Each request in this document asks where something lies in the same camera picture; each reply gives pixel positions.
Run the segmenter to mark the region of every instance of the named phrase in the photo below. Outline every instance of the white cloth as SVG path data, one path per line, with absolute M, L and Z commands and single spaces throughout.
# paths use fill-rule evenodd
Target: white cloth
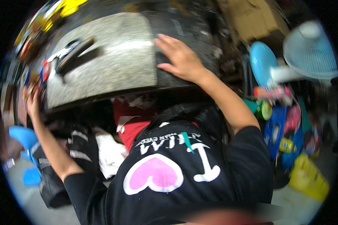
M 129 152 L 123 144 L 115 141 L 109 133 L 95 136 L 99 147 L 100 170 L 106 179 L 116 175 L 119 166 Z

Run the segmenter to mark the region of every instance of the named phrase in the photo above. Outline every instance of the yellow container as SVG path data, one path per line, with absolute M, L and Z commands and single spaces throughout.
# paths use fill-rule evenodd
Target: yellow container
M 289 186 L 319 201 L 323 201 L 329 192 L 329 183 L 305 154 L 296 158 Z

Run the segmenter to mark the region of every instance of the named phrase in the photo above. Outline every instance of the hand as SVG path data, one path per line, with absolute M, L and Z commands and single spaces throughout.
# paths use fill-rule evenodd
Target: hand
M 158 38 L 155 39 L 156 45 L 172 63 L 158 64 L 158 68 L 196 84 L 211 74 L 186 44 L 164 34 L 158 34 Z
M 30 94 L 28 96 L 28 100 L 26 102 L 27 112 L 30 116 L 30 119 L 36 120 L 39 119 L 39 89 L 35 91 L 34 94 Z

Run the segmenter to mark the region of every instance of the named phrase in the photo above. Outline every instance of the blue electric fan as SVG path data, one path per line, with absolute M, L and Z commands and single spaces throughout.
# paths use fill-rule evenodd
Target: blue electric fan
M 325 83 L 338 77 L 333 49 L 317 21 L 301 24 L 286 37 L 283 56 L 288 66 L 279 66 L 274 53 L 264 43 L 253 43 L 250 64 L 260 86 L 298 79 Z

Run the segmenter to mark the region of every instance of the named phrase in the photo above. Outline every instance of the red fabric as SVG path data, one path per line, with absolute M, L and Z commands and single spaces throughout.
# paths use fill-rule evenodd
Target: red fabric
M 118 122 L 121 116 L 136 116 L 126 124 L 124 124 L 124 132 L 118 132 L 119 137 L 123 141 L 126 149 L 130 151 L 131 146 L 133 145 L 135 137 L 140 133 L 142 129 L 150 124 L 151 118 L 155 115 L 156 109 L 149 108 L 147 110 L 140 109 L 137 107 L 130 107 L 126 102 L 122 103 L 118 99 L 115 99 L 113 102 L 113 110 L 114 110 L 114 121 L 116 126 L 118 126 Z

